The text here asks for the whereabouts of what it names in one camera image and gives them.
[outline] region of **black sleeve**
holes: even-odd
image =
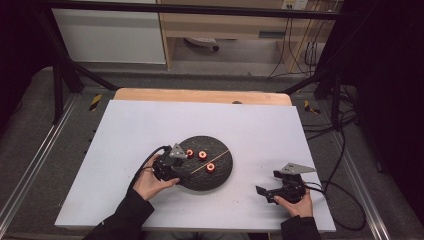
[[[131,189],[116,212],[97,225],[83,240],[138,239],[141,226],[153,211],[153,206]]]
[[[281,234],[284,240],[319,240],[315,219],[313,217],[292,217],[281,223]]]

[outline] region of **black metal pole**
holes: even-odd
[[[85,76],[87,76],[88,78],[90,78],[91,80],[95,81],[96,83],[102,85],[103,87],[109,89],[109,90],[118,90],[120,89],[120,87],[117,87],[111,83],[109,83],[108,81],[104,80],[103,78],[97,76],[96,74],[90,72],[88,69],[84,68],[83,66],[79,65],[78,63],[76,63],[75,61],[73,61],[72,59],[68,59],[69,64],[71,64],[78,72],[84,74]]]
[[[321,19],[321,20],[352,20],[359,17],[355,13],[339,13],[324,11],[294,11],[283,9],[218,7],[197,5],[172,5],[148,3],[117,3],[93,1],[63,1],[63,0],[38,0],[38,4],[49,8],[119,11],[119,12],[154,12],[154,13],[185,13],[208,14],[249,17],[272,17],[294,19]]]
[[[80,92],[84,89],[84,85],[81,83],[75,71],[68,66],[66,60],[67,52],[64,50],[64,47],[53,31],[43,9],[33,9],[33,14],[44,31],[46,39],[49,41],[48,43],[52,46],[50,51],[52,51],[52,57],[56,59],[61,68],[61,76],[63,76],[71,92]]]
[[[315,73],[313,76],[308,77],[307,79],[301,81],[300,83],[298,83],[294,86],[291,86],[291,87],[287,88],[286,90],[279,91],[277,93],[285,93],[287,95],[295,93],[299,89],[302,89],[302,88],[308,86],[311,83],[318,82],[321,79],[321,77],[325,76],[328,72],[329,71],[327,69],[323,69],[322,71]]]

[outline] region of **orange ring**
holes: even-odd
[[[200,151],[200,152],[199,152],[199,159],[200,159],[201,161],[204,161],[207,157],[208,157],[208,154],[206,154],[206,152],[205,152],[205,151]]]
[[[193,150],[191,150],[191,149],[188,149],[188,150],[186,151],[186,154],[187,154],[187,157],[188,157],[188,158],[192,158],[192,157],[194,156],[194,152],[193,152]]]
[[[208,165],[206,165],[206,172],[213,173],[214,171],[215,171],[215,164],[208,163]]]

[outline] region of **gray floor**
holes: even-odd
[[[219,43],[220,50],[212,52],[191,46],[183,40],[178,41],[172,70],[138,65],[130,66],[124,71],[121,66],[115,66],[115,70],[110,65],[95,64],[92,67],[98,68],[99,75],[119,86],[142,88],[275,92],[306,77],[298,74],[266,78],[279,59],[275,43],[240,40],[221,40]],[[280,66],[276,73],[285,73],[284,66]],[[84,79],[84,82],[88,88],[78,96],[68,123],[7,230],[9,236],[18,233],[47,234],[55,235],[53,239],[59,239],[58,235],[83,236],[86,233],[54,227],[55,218],[60,211],[59,204],[66,198],[84,159],[84,151],[89,148],[89,139],[94,136],[93,130],[97,128],[108,100],[113,97],[113,92],[105,92],[87,79]],[[328,105],[328,101],[314,100],[314,88],[315,86],[311,85],[292,95],[293,104],[298,107],[303,124],[327,123],[323,114],[304,111],[304,100],[309,100],[314,108]],[[88,108],[97,92],[102,92],[103,98],[96,111],[90,112]],[[53,107],[51,74],[44,71],[34,77],[23,98],[22,107],[12,116],[0,139],[0,169],[5,173],[0,176],[2,206],[6,204],[51,128]],[[424,239],[422,225],[403,199],[393,179],[377,171],[374,156],[360,126],[349,125],[345,128],[345,133],[349,153],[366,183],[391,239]],[[340,153],[334,137],[326,134],[310,140],[309,147],[320,179],[327,179]],[[343,164],[338,169],[334,181],[349,192],[354,192]],[[331,212],[336,219],[349,226],[360,224],[359,209],[346,195],[330,188],[329,197]],[[323,236],[326,239],[374,239],[368,226],[358,232],[337,226],[337,232]],[[273,239],[278,239],[278,234],[273,234]]]

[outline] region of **metal rod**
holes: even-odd
[[[119,11],[119,12],[155,12],[155,13],[185,13],[185,14],[209,14],[229,16],[295,18],[295,19],[322,19],[322,20],[352,20],[359,15],[354,13],[297,11],[282,9],[241,8],[241,7],[218,7],[197,5],[172,5],[172,4],[149,4],[149,3],[117,3],[117,2],[93,2],[93,1],[61,1],[39,0],[37,3],[45,7],[58,9],[96,10],[96,11]]]
[[[328,71],[323,69],[322,71],[315,73],[314,75],[312,75],[312,76],[308,77],[307,79],[297,83],[296,85],[289,87],[286,90],[279,91],[279,92],[276,92],[276,93],[285,93],[287,95],[291,95],[291,94],[299,91],[300,89],[308,86],[311,83],[319,82],[323,77],[326,76],[327,73],[328,73]]]
[[[45,11],[32,9],[32,13],[44,31],[44,34],[47,37],[46,39],[49,40],[48,44],[51,46],[50,50],[54,54],[56,64],[59,64],[62,78],[65,80],[71,92],[81,92],[82,89],[84,89],[84,85],[81,83],[81,80],[75,71],[67,64],[66,56],[68,56],[68,53],[59,41],[55,31],[52,29],[52,25],[50,24]]]
[[[54,119],[53,124],[56,124],[63,114],[63,89],[62,89],[62,73],[59,64],[53,66],[54,80]]]
[[[90,72],[88,69],[82,67],[78,63],[74,62],[72,59],[69,58],[68,59],[68,62],[78,72],[84,74],[86,77],[88,77],[91,80],[95,81],[96,83],[102,85],[103,87],[105,87],[105,88],[107,88],[109,90],[118,90],[118,89],[120,89],[120,87],[117,87],[117,86],[113,85],[112,83],[109,83],[108,81],[104,80],[103,78],[97,76],[96,74]]]
[[[207,163],[203,164],[201,167],[199,167],[198,169],[194,170],[194,171],[193,171],[193,172],[191,172],[190,174],[193,174],[193,173],[195,173],[195,172],[199,171],[200,169],[204,168],[204,167],[205,167],[206,165],[208,165],[209,163],[211,163],[211,162],[213,162],[213,161],[217,160],[218,158],[220,158],[220,157],[224,156],[224,154],[226,154],[226,153],[227,153],[227,152],[229,152],[229,151],[230,151],[230,150],[227,150],[227,151],[225,151],[225,152],[221,153],[218,157],[216,157],[216,158],[214,158],[214,159],[210,160],[209,162],[207,162]]]

